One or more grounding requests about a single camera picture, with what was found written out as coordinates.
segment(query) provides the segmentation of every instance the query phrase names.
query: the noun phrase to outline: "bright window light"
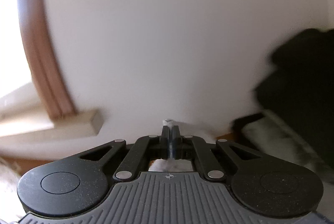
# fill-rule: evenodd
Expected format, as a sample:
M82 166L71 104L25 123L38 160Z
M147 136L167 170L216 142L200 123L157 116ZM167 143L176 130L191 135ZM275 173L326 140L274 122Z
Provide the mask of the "bright window light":
M23 50L17 1L0 0L0 98L31 82Z

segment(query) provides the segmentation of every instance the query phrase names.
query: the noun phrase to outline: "gray ribbed panel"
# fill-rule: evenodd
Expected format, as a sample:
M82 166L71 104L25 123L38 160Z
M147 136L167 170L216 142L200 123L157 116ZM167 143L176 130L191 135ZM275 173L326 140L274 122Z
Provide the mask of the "gray ribbed panel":
M101 205L67 219L27 214L20 224L322 224L315 214L272 219L239 205L221 183L207 182L196 172L142 172L133 182L118 183Z

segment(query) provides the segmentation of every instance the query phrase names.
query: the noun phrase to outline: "white window ledge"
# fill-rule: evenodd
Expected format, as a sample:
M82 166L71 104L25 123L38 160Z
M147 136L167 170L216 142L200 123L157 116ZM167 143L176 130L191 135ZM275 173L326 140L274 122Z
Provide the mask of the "white window ledge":
M0 120L0 143L44 142L96 136L103 124L98 110L51 121L42 107L34 107Z

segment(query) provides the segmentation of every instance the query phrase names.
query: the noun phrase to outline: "circular cap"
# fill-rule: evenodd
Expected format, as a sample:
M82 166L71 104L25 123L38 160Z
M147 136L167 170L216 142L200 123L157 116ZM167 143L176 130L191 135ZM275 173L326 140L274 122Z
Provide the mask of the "circular cap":
M213 179L220 179L224 177L224 173L220 170L211 170L208 172L208 176Z
M69 172L56 172L46 176L42 188L51 194L66 194L76 189L80 184L77 175Z
M261 186L276 194L291 193L298 188L298 179L284 172L270 172L261 177Z
M128 179L132 176L130 171L119 171L116 173L116 177L119 179Z

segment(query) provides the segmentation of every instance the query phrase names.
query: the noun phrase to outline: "triangular cutout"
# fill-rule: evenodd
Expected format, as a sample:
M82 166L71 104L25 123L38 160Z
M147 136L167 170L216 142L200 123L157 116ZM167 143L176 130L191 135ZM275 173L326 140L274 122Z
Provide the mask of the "triangular cutout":
M257 156L253 153L245 151L239 147L231 146L230 148L235 152L235 154L239 156L241 160L244 160L244 161L261 158L260 156Z
M95 151L89 152L85 155L82 155L80 158L90 161L98 161L100 160L106 153L111 150L112 146L103 147L100 149L97 149Z

